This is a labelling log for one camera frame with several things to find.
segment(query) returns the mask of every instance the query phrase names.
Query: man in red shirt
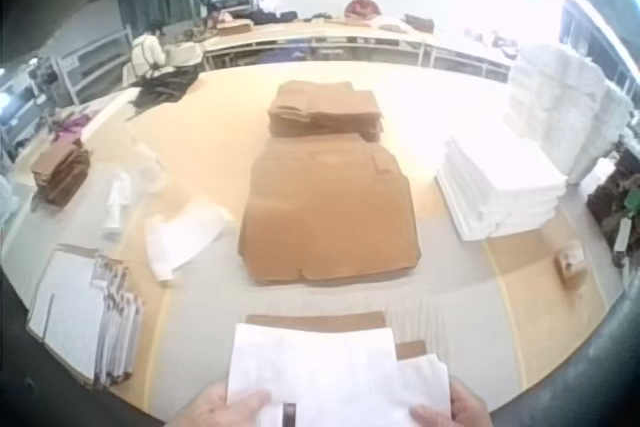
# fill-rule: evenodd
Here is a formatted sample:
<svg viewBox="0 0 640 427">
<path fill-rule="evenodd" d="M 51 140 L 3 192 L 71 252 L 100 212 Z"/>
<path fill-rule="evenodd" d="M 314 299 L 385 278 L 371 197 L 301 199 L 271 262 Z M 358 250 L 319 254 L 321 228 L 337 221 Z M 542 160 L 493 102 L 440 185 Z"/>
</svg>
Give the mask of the man in red shirt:
<svg viewBox="0 0 640 427">
<path fill-rule="evenodd" d="M 380 14 L 380 7 L 373 0 L 352 0 L 344 9 L 347 18 L 372 19 Z"/>
</svg>

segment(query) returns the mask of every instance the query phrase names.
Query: hand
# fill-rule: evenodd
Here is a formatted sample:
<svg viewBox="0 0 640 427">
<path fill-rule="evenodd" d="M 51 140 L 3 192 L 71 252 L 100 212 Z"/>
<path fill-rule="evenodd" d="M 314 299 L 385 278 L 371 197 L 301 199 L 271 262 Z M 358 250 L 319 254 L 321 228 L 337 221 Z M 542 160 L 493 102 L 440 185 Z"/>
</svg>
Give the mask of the hand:
<svg viewBox="0 0 640 427">
<path fill-rule="evenodd" d="M 250 427 L 269 400 L 271 394 L 259 390 L 227 405 L 227 384 L 219 382 L 207 387 L 165 427 Z"/>
<path fill-rule="evenodd" d="M 411 417 L 420 427 L 492 427 L 487 404 L 458 379 L 450 380 L 451 416 L 419 405 L 411 409 Z"/>
</svg>

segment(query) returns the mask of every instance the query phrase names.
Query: stacked white paper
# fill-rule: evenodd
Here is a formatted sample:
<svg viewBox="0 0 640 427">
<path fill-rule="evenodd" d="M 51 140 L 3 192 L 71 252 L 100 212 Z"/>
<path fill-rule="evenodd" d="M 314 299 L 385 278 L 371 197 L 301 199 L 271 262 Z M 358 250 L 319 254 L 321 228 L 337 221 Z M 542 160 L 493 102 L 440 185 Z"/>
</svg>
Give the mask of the stacked white paper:
<svg viewBox="0 0 640 427">
<path fill-rule="evenodd" d="M 298 427 L 412 427 L 409 409 L 417 405 L 451 416 L 447 367 L 433 354 L 396 360 L 389 328 L 317 333 L 238 324 L 227 400 L 259 389 L 271 404 L 257 427 L 287 425 L 284 404 L 295 404 Z"/>
<path fill-rule="evenodd" d="M 568 174 L 604 93 L 600 67 L 570 48 L 525 46 L 509 74 L 505 120 L 518 134 L 535 140 L 558 170 Z"/>
<path fill-rule="evenodd" d="M 142 301 L 128 270 L 79 248 L 56 249 L 38 285 L 27 328 L 80 380 L 108 387 L 133 372 Z"/>
<path fill-rule="evenodd" d="M 539 228 L 566 181 L 535 142 L 502 123 L 454 135 L 437 178 L 463 240 Z"/>
<path fill-rule="evenodd" d="M 629 122 L 633 103 L 612 82 L 607 81 L 600 108 L 569 172 L 569 183 L 579 184 L 593 170 L 598 159 L 611 153 Z"/>
</svg>

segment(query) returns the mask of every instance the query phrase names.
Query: white sheet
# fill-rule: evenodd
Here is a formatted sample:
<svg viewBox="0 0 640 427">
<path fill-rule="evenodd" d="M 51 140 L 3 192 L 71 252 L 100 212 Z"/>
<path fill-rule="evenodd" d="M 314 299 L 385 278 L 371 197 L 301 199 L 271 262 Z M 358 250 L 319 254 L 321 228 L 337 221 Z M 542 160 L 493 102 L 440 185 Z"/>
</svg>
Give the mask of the white sheet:
<svg viewBox="0 0 640 427">
<path fill-rule="evenodd" d="M 325 334 L 238 324 L 229 402 L 258 389 L 272 394 L 258 427 L 280 427 L 283 403 L 296 404 L 298 427 L 409 427 L 419 404 L 451 415 L 446 366 L 435 355 L 398 362 L 389 328 Z"/>
</svg>

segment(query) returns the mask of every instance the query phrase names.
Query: worker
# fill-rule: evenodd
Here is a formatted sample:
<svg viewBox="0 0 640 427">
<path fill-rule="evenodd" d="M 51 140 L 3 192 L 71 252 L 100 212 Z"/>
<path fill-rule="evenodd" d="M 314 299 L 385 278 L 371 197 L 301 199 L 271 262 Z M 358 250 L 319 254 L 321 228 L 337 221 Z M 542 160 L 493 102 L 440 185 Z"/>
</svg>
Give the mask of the worker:
<svg viewBox="0 0 640 427">
<path fill-rule="evenodd" d="M 344 9 L 347 18 L 372 19 L 381 15 L 380 7 L 373 0 L 352 0 Z"/>
<path fill-rule="evenodd" d="M 160 39 L 164 37 L 164 25 L 152 21 L 144 34 L 131 44 L 131 66 L 136 79 L 149 79 L 173 72 L 167 64 L 167 56 L 162 49 Z"/>
<path fill-rule="evenodd" d="M 450 381 L 451 416 L 435 412 L 423 405 L 410 410 L 420 427 L 492 427 L 486 404 L 457 379 Z M 227 405 L 224 382 L 205 389 L 181 410 L 165 427 L 249 427 L 258 413 L 269 404 L 271 395 L 265 390 L 254 392 Z"/>
<path fill-rule="evenodd" d="M 207 5 L 207 29 L 216 29 L 219 24 L 231 22 L 232 20 L 233 16 L 229 12 L 223 11 L 218 4 L 212 2 Z"/>
</svg>

